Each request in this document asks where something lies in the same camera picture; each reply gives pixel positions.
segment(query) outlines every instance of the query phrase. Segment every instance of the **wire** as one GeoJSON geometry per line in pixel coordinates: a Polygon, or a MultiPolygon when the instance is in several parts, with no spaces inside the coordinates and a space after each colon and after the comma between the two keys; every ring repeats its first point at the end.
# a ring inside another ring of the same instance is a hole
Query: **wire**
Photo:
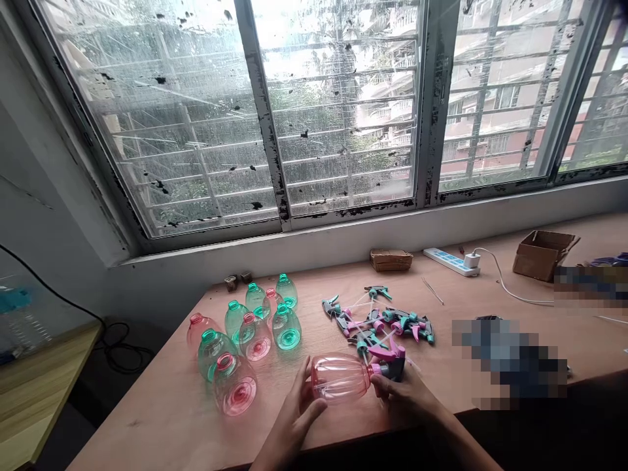
{"type": "Polygon", "coordinates": [[[497,257],[495,256],[495,254],[493,252],[491,252],[490,250],[484,249],[483,247],[478,247],[478,248],[473,250],[473,255],[477,255],[476,251],[478,251],[478,250],[483,250],[483,251],[488,252],[489,254],[493,255],[493,258],[495,259],[495,265],[497,265],[497,271],[499,271],[499,281],[500,281],[500,284],[502,285],[502,288],[504,289],[504,291],[506,291],[510,296],[512,296],[513,298],[517,298],[519,301],[527,302],[527,303],[530,303],[530,304],[538,304],[538,305],[554,304],[554,301],[527,300],[525,298],[517,296],[516,294],[512,294],[510,291],[508,291],[508,288],[506,288],[506,285],[504,284],[504,278],[502,276],[502,269],[499,268],[499,263],[497,262],[497,257]]]}
{"type": "Polygon", "coordinates": [[[35,270],[33,270],[26,262],[24,262],[24,260],[22,260],[19,256],[15,255],[12,251],[10,251],[4,245],[0,244],[0,249],[4,250],[7,254],[11,255],[11,257],[13,257],[19,263],[21,263],[21,265],[26,270],[28,270],[28,272],[32,276],[34,276],[35,279],[38,282],[40,282],[41,285],[45,289],[50,291],[53,295],[55,295],[61,301],[69,304],[72,307],[77,308],[80,311],[83,311],[85,314],[93,317],[98,322],[100,322],[100,325],[103,327],[103,331],[101,332],[98,342],[102,343],[103,346],[97,347],[94,350],[103,351],[103,353],[105,354],[105,359],[107,360],[107,364],[113,371],[120,374],[140,374],[148,366],[150,361],[155,357],[155,352],[152,351],[151,349],[148,349],[146,347],[138,347],[136,345],[131,345],[130,343],[126,343],[124,341],[128,337],[129,333],[131,332],[131,328],[129,327],[129,324],[123,323],[123,322],[116,322],[107,326],[107,324],[105,323],[102,317],[94,314],[93,312],[91,312],[88,309],[85,309],[84,307],[79,306],[78,304],[67,299],[65,296],[62,296],[61,294],[56,292],[48,283],[46,283],[39,275],[37,275],[37,273],[35,273],[35,270]],[[107,342],[107,334],[111,331],[111,328],[114,326],[123,326],[126,329],[126,331],[116,341],[109,343],[107,342]],[[125,351],[131,351],[135,353],[137,355],[137,365],[128,367],[119,363],[119,361],[117,361],[113,355],[113,353],[116,350],[125,350],[125,351]]]}

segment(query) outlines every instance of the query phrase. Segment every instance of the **plastic bottle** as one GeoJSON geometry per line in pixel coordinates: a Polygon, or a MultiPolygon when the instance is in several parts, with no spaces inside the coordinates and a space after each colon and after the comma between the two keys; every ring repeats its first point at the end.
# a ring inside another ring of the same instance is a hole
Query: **plastic bottle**
{"type": "Polygon", "coordinates": [[[273,316],[273,337],[282,350],[292,350],[301,341],[299,318],[287,303],[277,306],[277,312],[273,316]]]}
{"type": "Polygon", "coordinates": [[[262,318],[262,302],[266,297],[266,293],[261,289],[257,283],[249,283],[249,289],[247,291],[247,298],[245,303],[253,314],[262,318]]]}
{"type": "Polygon", "coordinates": [[[273,343],[266,321],[252,313],[247,313],[244,316],[239,340],[242,355],[250,361],[264,358],[273,343]]]}
{"type": "Polygon", "coordinates": [[[236,300],[233,300],[229,303],[227,313],[224,315],[224,331],[235,345],[238,344],[240,327],[242,326],[244,315],[247,312],[249,312],[249,310],[246,306],[241,305],[236,300]]]}
{"type": "Polygon", "coordinates": [[[208,328],[220,332],[218,324],[211,318],[201,313],[192,314],[188,327],[188,348],[193,358],[198,357],[198,346],[201,344],[201,336],[208,328]]]}
{"type": "Polygon", "coordinates": [[[273,312],[277,312],[277,306],[283,303],[283,298],[277,294],[274,288],[266,290],[266,297],[262,301],[262,318],[268,321],[268,325],[272,328],[273,312]]]}
{"type": "Polygon", "coordinates": [[[277,280],[277,286],[275,288],[275,291],[284,299],[286,305],[296,312],[296,306],[299,301],[299,297],[296,293],[296,286],[294,286],[292,280],[288,278],[288,275],[286,275],[285,273],[279,275],[279,280],[277,280]]]}
{"type": "Polygon", "coordinates": [[[198,346],[198,372],[204,380],[213,381],[216,361],[223,353],[231,353],[237,355],[237,347],[227,335],[219,330],[212,328],[207,329],[201,335],[200,345],[198,346]]]}
{"type": "Polygon", "coordinates": [[[214,395],[218,409],[225,415],[240,415],[253,403],[257,379],[245,358],[223,353],[214,373],[214,395]]]}
{"type": "Polygon", "coordinates": [[[312,389],[315,398],[337,404],[354,401],[366,393],[374,374],[372,365],[346,353],[327,353],[312,359],[312,389]]]}

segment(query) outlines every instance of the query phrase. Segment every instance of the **cardboard box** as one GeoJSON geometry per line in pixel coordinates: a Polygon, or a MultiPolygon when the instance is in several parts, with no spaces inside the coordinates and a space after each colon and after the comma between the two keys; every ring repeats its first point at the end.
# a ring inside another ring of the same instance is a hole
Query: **cardboard box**
{"type": "Polygon", "coordinates": [[[414,255],[403,250],[371,250],[371,265],[375,271],[409,270],[414,255]]]}
{"type": "Polygon", "coordinates": [[[572,234],[550,231],[532,231],[520,244],[512,264],[512,271],[520,275],[552,283],[554,270],[578,243],[572,234]]]}

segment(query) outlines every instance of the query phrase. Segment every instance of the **desk surface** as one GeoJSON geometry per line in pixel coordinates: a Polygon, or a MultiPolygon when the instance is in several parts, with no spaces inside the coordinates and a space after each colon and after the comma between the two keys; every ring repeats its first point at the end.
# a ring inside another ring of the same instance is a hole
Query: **desk surface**
{"type": "MultiPolygon", "coordinates": [[[[565,265],[614,256],[626,249],[625,215],[593,217],[547,228],[582,237],[565,265]]],[[[504,271],[507,286],[516,294],[552,299],[551,285],[511,271],[517,245],[528,233],[466,243],[464,248],[472,251],[480,246],[492,250],[504,271]]],[[[449,252],[457,254],[457,247],[450,247],[449,252]]],[[[473,373],[470,361],[463,359],[462,349],[452,346],[454,319],[494,314],[518,320],[521,332],[538,333],[539,345],[556,346],[559,358],[568,359],[574,372],[572,381],[628,369],[628,355],[623,351],[628,348],[628,325],[594,318],[593,311],[573,312],[520,302],[496,283],[497,267],[492,257],[483,256],[481,270],[479,277],[466,279],[416,254],[410,272],[376,273],[368,262],[360,262],[290,273],[299,290],[301,345],[291,352],[273,348],[264,360],[254,364],[258,396],[246,413],[229,419],[218,414],[211,387],[198,374],[196,363],[189,356],[186,319],[70,469],[209,470],[250,463],[270,431],[302,359],[317,353],[354,351],[323,313],[321,299],[340,294],[341,304],[350,305],[367,285],[388,286],[394,307],[427,315],[432,321],[435,347],[425,342],[415,343],[411,338],[400,343],[420,365],[430,390],[454,413],[473,408],[473,397],[487,397],[494,392],[488,378],[473,373]],[[421,276],[445,305],[427,290],[421,276]]],[[[262,277],[256,282],[266,288],[273,287],[276,280],[276,276],[262,277]]],[[[216,285],[192,312],[201,312],[222,324],[228,301],[236,298],[243,302],[244,297],[245,287],[227,293],[224,285],[216,285]]],[[[312,426],[304,448],[344,442],[394,427],[375,394],[368,391],[349,407],[326,411],[312,426]]]]}
{"type": "Polygon", "coordinates": [[[35,463],[99,333],[83,326],[0,367],[0,471],[35,463]]]}

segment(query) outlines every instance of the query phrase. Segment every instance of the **balcony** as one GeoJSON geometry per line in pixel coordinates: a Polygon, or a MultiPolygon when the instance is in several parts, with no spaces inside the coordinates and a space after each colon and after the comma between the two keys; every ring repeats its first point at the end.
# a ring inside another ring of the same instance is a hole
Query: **balcony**
{"type": "Polygon", "coordinates": [[[410,145],[412,144],[412,136],[410,134],[404,134],[398,137],[395,137],[392,140],[392,145],[393,146],[400,146],[400,145],[410,145]]]}
{"type": "Polygon", "coordinates": [[[393,36],[414,33],[417,29],[417,9],[396,9],[391,18],[393,36]]]}
{"type": "Polygon", "coordinates": [[[384,96],[391,86],[392,73],[376,73],[362,78],[363,99],[379,98],[384,96]]]}
{"type": "Polygon", "coordinates": [[[404,117],[410,117],[412,114],[412,100],[397,100],[391,102],[390,118],[392,120],[400,120],[404,117]]]}
{"type": "MultiPolygon", "coordinates": [[[[401,60],[393,63],[392,68],[396,69],[396,68],[405,68],[405,67],[415,67],[415,61],[414,61],[414,56],[408,56],[405,58],[402,58],[401,60]]],[[[401,84],[405,84],[409,81],[412,80],[412,71],[399,71],[399,72],[395,72],[392,74],[392,78],[391,78],[391,85],[394,86],[399,86],[401,84]]]]}

